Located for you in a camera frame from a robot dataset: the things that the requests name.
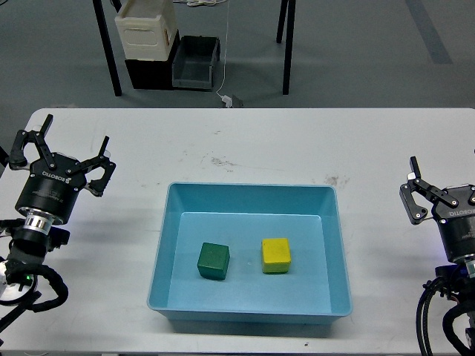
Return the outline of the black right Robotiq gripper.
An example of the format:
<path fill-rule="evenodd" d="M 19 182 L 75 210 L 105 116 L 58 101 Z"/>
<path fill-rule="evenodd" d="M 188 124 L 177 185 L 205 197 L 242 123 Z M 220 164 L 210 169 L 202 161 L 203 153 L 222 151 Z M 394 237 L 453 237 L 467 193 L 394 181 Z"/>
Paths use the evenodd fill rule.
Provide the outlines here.
<path fill-rule="evenodd" d="M 474 256 L 474 186 L 461 185 L 443 191 L 422 179 L 415 156 L 410 160 L 411 172 L 407 182 L 399 189 L 399 196 L 412 225 L 420 224 L 428 210 L 418 205 L 414 194 L 419 194 L 433 204 L 432 215 L 436 221 L 446 257 L 451 263 L 463 263 Z"/>

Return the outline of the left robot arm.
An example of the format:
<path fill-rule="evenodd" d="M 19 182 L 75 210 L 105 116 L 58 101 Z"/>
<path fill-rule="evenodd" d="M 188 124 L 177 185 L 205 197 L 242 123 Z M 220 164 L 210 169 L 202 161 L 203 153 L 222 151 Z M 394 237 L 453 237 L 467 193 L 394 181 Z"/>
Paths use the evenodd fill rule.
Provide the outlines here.
<path fill-rule="evenodd" d="M 5 282 L 23 287 L 42 276 L 56 292 L 55 299 L 33 304 L 35 312 L 56 308 L 67 300 L 68 289 L 44 264 L 45 256 L 68 243 L 70 234 L 61 227 L 70 219 L 79 192 L 85 189 L 101 197 L 116 168 L 106 151 L 108 137 L 99 153 L 85 161 L 51 152 L 45 136 L 52 121 L 52 115 L 47 115 L 39 130 L 19 131 L 10 153 L 2 158 L 11 170 L 29 173 L 15 204 L 21 218 L 1 221 L 1 230 L 12 237 L 4 263 Z"/>

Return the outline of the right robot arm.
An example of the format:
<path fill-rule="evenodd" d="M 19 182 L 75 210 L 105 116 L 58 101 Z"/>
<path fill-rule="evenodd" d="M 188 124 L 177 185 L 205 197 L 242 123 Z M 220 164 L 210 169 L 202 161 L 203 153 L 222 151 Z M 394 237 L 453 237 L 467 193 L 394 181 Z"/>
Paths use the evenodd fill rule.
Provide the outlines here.
<path fill-rule="evenodd" d="M 431 215 L 449 264 L 435 268 L 436 277 L 423 285 L 416 307 L 416 338 L 422 355 L 432 355 L 428 331 L 430 302 L 434 295 L 455 302 L 442 318 L 442 331 L 460 355 L 474 354 L 474 186 L 437 188 L 422 179 L 417 159 L 399 189 L 413 225 Z"/>

